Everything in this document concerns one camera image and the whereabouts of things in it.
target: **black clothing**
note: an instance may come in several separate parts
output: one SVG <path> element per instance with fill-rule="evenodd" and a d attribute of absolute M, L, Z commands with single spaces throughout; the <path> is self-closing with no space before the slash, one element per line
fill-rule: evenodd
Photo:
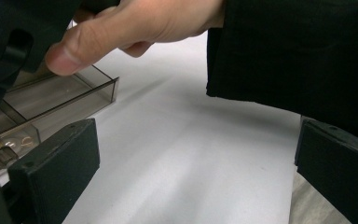
<path fill-rule="evenodd" d="M 207 94 L 358 135 L 358 0 L 227 0 L 208 36 Z"/>

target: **white surface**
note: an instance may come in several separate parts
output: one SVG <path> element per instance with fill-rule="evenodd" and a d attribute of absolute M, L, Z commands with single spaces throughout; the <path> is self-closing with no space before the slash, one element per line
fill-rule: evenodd
<path fill-rule="evenodd" d="M 210 98 L 206 35 L 114 51 L 97 113 L 101 168 L 64 223 L 287 223 L 299 115 Z"/>

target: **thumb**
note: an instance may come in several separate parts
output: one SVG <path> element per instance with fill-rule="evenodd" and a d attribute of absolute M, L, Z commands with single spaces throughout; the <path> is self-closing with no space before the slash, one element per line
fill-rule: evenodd
<path fill-rule="evenodd" d="M 57 75 L 72 75 L 117 48 L 120 44 L 117 37 L 122 35 L 110 36 L 112 32 L 108 31 L 115 27 L 113 23 L 116 20 L 112 20 L 112 15 L 109 17 L 110 22 L 106 22 L 102 15 L 68 30 L 62 41 L 52 45 L 46 54 L 45 60 L 50 71 Z"/>

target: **fingernail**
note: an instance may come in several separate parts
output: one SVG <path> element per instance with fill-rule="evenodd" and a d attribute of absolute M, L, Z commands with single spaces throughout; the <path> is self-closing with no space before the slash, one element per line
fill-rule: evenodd
<path fill-rule="evenodd" d="M 46 54 L 46 64 L 51 72 L 62 76 L 72 75 L 82 67 L 81 62 L 60 44 L 50 47 Z"/>

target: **hand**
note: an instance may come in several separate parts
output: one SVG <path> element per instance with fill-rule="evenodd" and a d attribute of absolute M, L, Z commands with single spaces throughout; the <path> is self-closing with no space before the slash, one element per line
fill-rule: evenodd
<path fill-rule="evenodd" d="M 48 68 L 72 75 L 113 49 L 142 56 L 154 43 L 173 42 L 222 27 L 225 0 L 122 0 L 97 15 L 79 10 L 78 26 L 46 55 Z"/>

